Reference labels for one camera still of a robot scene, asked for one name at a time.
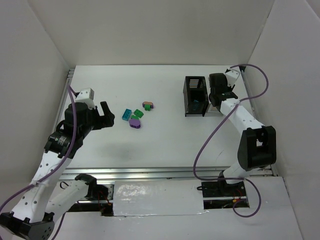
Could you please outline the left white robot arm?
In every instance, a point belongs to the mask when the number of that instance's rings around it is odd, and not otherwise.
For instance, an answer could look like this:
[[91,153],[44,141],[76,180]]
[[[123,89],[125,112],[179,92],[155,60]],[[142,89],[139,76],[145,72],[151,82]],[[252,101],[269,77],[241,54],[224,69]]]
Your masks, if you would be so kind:
[[52,193],[63,171],[71,163],[85,137],[95,130],[114,125],[114,114],[107,103],[92,109],[84,102],[70,104],[55,131],[48,137],[40,166],[31,183],[18,191],[22,198],[9,212],[2,212],[0,225],[24,240],[47,240],[53,233],[56,221],[77,201],[107,200],[110,189],[97,183],[86,173],[78,174],[70,185],[55,198]]

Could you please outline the green rounded lego brick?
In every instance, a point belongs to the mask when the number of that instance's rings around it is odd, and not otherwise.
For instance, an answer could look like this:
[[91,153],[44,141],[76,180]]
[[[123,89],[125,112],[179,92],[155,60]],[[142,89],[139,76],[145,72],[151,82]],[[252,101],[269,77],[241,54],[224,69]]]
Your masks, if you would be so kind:
[[136,116],[136,115],[131,115],[131,117],[130,117],[131,119],[136,119],[136,120],[139,120],[140,118],[138,117],[138,116]]

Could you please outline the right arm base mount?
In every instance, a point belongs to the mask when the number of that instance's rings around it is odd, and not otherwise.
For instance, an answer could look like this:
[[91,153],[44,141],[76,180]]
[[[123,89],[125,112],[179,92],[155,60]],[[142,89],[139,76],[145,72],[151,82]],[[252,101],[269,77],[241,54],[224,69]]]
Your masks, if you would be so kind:
[[203,181],[196,189],[202,193],[205,210],[232,209],[237,202],[240,203],[236,208],[249,207],[243,182],[229,185],[223,181]]

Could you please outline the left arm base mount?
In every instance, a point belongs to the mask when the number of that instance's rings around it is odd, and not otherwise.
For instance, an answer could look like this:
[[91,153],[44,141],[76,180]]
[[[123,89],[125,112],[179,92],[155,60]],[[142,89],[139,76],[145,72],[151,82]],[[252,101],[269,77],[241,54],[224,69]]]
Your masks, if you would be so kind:
[[79,203],[77,201],[81,212],[99,212],[105,217],[113,215],[113,203],[108,199],[108,187],[98,184],[95,177],[85,173],[77,175],[75,180],[84,182],[88,186],[88,190],[83,198],[89,201],[89,203]]

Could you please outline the purple rounded lego brick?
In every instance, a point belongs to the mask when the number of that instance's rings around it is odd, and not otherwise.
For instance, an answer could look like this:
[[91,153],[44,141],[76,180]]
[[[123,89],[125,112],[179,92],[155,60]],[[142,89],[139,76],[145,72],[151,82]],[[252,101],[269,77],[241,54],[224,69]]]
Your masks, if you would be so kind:
[[131,118],[128,122],[132,128],[139,129],[141,127],[141,121],[139,119]]

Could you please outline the teal rectangular lego brick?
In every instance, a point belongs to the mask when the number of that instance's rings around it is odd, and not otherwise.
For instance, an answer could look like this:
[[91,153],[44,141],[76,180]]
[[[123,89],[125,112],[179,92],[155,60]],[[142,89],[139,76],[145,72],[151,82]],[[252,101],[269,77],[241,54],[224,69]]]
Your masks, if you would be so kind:
[[132,110],[131,109],[126,109],[122,115],[122,120],[124,121],[129,121],[129,119],[131,118],[131,115],[132,115]]

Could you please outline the green square lego brick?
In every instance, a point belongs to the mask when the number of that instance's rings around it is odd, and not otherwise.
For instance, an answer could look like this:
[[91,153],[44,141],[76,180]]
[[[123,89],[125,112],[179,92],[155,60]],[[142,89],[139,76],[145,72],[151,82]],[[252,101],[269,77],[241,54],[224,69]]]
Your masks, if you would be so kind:
[[136,110],[133,112],[133,114],[134,114],[135,116],[137,116],[138,118],[142,118],[142,117],[144,116],[144,113],[143,113],[141,110],[139,110],[139,109],[136,109]]

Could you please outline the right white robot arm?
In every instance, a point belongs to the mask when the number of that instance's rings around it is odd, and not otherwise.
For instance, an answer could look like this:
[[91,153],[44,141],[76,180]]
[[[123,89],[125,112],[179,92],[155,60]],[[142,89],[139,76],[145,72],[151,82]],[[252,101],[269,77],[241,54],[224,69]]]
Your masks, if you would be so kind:
[[275,128],[265,126],[250,114],[233,92],[234,85],[228,82],[236,81],[238,76],[229,71],[211,73],[208,77],[211,105],[228,117],[241,134],[237,160],[219,176],[228,185],[238,184],[249,176],[250,171],[273,165],[277,159]]

